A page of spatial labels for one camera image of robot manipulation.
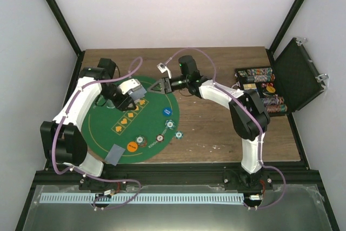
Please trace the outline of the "single teal poker chip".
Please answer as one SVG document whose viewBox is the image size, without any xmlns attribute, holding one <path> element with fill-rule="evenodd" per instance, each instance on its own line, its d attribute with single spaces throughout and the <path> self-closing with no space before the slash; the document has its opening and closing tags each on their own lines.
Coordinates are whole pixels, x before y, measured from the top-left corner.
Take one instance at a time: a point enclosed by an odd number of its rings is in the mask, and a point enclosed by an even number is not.
<svg viewBox="0 0 346 231">
<path fill-rule="evenodd" d="M 183 132 L 182 131 L 176 131 L 175 132 L 175 138 L 182 139 L 183 138 Z"/>
</svg>

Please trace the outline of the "red poker chip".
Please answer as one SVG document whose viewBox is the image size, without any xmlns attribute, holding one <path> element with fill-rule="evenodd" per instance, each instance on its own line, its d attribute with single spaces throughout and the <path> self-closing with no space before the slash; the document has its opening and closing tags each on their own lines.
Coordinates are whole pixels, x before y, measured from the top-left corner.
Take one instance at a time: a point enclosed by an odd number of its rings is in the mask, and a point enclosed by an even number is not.
<svg viewBox="0 0 346 231">
<path fill-rule="evenodd" d="M 163 142 L 164 141 L 164 135 L 162 135 L 162 134 L 157 135 L 156 136 L 156 141 L 157 142 Z"/>
</svg>

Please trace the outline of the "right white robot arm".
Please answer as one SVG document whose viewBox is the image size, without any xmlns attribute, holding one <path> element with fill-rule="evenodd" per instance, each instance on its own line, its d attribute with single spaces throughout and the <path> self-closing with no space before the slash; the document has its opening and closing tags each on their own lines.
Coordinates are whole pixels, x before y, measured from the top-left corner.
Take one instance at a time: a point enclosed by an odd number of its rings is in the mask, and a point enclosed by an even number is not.
<svg viewBox="0 0 346 231">
<path fill-rule="evenodd" d="M 217 83 L 214 77 L 201 75 L 196 61 L 190 55 L 180 57 L 178 62 L 181 74 L 176 77 L 172 76 L 167 62 L 157 64 L 157 69 L 168 75 L 151 85 L 148 91 L 170 94 L 186 88 L 193 96 L 229 109 L 234 130 L 242 139 L 242 172 L 239 179 L 244 188 L 255 188 L 262 176 L 262 146 L 270 123 L 270 116 L 258 93 L 253 89 L 227 87 Z"/>
</svg>

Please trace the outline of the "blue checkered playing card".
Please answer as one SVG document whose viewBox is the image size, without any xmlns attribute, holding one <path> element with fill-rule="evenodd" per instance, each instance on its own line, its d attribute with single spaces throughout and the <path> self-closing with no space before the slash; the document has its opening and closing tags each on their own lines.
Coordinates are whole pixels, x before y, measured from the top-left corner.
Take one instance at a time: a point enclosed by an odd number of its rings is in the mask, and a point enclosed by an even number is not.
<svg viewBox="0 0 346 231">
<path fill-rule="evenodd" d="M 125 149 L 123 147 L 114 144 L 108 152 L 105 158 L 105 162 L 113 166 L 116 166 L 124 152 Z"/>
</svg>

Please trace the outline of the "blue playing card deck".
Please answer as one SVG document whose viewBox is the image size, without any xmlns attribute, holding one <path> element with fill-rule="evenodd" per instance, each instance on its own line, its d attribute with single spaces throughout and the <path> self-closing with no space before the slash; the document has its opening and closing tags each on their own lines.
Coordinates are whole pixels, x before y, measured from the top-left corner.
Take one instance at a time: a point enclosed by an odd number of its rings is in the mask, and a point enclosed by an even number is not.
<svg viewBox="0 0 346 231">
<path fill-rule="evenodd" d="M 129 91 L 129 96 L 133 99 L 134 102 L 137 102 L 138 100 L 143 98 L 146 93 L 146 89 L 142 85 L 139 85 Z"/>
</svg>

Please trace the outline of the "blue small blind button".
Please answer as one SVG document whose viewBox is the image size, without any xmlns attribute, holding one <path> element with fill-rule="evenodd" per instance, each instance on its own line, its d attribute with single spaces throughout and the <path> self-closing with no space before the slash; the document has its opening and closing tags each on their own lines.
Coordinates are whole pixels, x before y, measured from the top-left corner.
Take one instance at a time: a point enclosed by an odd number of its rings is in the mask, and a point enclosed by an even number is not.
<svg viewBox="0 0 346 231">
<path fill-rule="evenodd" d="M 172 108 L 171 107 L 165 107 L 162 110 L 162 114 L 166 117 L 169 117 L 172 115 Z"/>
</svg>

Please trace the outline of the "poker chip stack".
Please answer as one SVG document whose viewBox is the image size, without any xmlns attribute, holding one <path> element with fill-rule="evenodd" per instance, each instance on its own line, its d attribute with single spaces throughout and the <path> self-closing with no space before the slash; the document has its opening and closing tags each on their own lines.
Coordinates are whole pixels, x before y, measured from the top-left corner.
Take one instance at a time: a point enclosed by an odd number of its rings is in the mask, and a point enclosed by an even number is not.
<svg viewBox="0 0 346 231">
<path fill-rule="evenodd" d="M 142 135 L 138 135 L 135 138 L 135 142 L 138 144 L 139 147 L 146 147 L 147 146 L 147 138 L 145 136 Z"/>
<path fill-rule="evenodd" d="M 167 129 L 173 130 L 173 129 L 175 129 L 176 124 L 175 124 L 175 122 L 174 122 L 173 120 L 169 119 L 169 120 L 166 120 L 166 122 L 165 122 L 165 127 L 166 127 Z"/>
</svg>

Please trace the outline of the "orange big blind button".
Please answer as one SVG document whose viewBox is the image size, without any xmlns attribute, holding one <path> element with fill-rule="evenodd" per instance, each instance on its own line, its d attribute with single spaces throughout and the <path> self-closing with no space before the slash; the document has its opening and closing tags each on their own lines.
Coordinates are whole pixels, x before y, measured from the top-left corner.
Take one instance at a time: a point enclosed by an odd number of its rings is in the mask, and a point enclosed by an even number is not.
<svg viewBox="0 0 346 231">
<path fill-rule="evenodd" d="M 134 153 L 138 150 L 137 142 L 131 141 L 127 144 L 127 151 L 130 153 Z"/>
</svg>

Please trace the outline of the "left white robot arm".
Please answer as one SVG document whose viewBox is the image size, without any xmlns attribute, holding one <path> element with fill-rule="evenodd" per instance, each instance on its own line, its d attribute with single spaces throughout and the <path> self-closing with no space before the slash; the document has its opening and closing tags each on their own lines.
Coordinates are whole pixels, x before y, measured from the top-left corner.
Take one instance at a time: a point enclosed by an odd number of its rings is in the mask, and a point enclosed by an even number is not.
<svg viewBox="0 0 346 231">
<path fill-rule="evenodd" d="M 146 90 L 132 71 L 114 78 L 117 65 L 109 58 L 101 58 L 98 66 L 85 67 L 77 85 L 63 109 L 51 122 L 40 127 L 46 159 L 54 171 L 62 175 L 68 170 L 92 176 L 91 183 L 99 190 L 110 185 L 110 175 L 103 172 L 104 163 L 88 152 L 82 135 L 82 125 L 96 98 L 103 96 L 119 111 L 135 110 Z"/>
</svg>

